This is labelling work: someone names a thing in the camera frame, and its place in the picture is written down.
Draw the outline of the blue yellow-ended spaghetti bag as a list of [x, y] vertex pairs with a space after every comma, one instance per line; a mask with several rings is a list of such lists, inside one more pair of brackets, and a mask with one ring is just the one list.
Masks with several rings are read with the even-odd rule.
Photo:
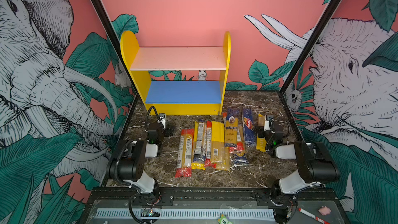
[[195, 122], [195, 135], [193, 144], [193, 158], [191, 167], [193, 170], [205, 170], [205, 146], [206, 141], [206, 128], [207, 123], [204, 120], [199, 120]]

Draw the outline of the yellow-topped spaghetti bag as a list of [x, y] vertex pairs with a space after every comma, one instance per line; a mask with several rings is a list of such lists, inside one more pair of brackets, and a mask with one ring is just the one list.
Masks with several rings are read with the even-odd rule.
[[225, 147], [224, 123], [211, 122], [210, 162], [216, 170], [230, 172], [229, 149]]

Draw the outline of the Ankara spaghetti bag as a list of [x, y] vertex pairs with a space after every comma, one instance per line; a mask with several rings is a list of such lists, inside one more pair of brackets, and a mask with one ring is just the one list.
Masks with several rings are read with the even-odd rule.
[[238, 114], [239, 111], [235, 108], [227, 110], [224, 142], [226, 147], [237, 147]]

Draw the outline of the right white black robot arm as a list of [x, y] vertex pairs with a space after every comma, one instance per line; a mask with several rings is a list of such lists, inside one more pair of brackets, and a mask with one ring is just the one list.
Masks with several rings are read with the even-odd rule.
[[297, 169], [288, 176], [277, 179], [269, 190], [268, 197], [274, 208], [274, 219], [286, 224], [296, 211], [298, 193], [309, 188], [318, 188], [337, 181], [340, 172], [323, 143], [297, 141], [284, 143], [287, 137], [283, 128], [272, 120], [264, 120], [257, 127], [258, 139], [265, 139], [265, 152], [273, 158], [295, 160]]

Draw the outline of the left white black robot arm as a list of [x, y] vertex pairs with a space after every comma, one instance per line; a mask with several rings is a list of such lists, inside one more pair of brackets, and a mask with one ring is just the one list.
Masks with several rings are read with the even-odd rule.
[[144, 170], [147, 158], [156, 158], [162, 152], [164, 138], [170, 136], [166, 127], [166, 114], [158, 113], [155, 106], [151, 106], [145, 118], [145, 140], [123, 140], [106, 167], [106, 176], [117, 184], [135, 190], [136, 194], [129, 197], [128, 208], [131, 217], [140, 224], [155, 222], [154, 219], [140, 219], [133, 212], [132, 206], [135, 196], [142, 196], [150, 207], [161, 201], [159, 183]]

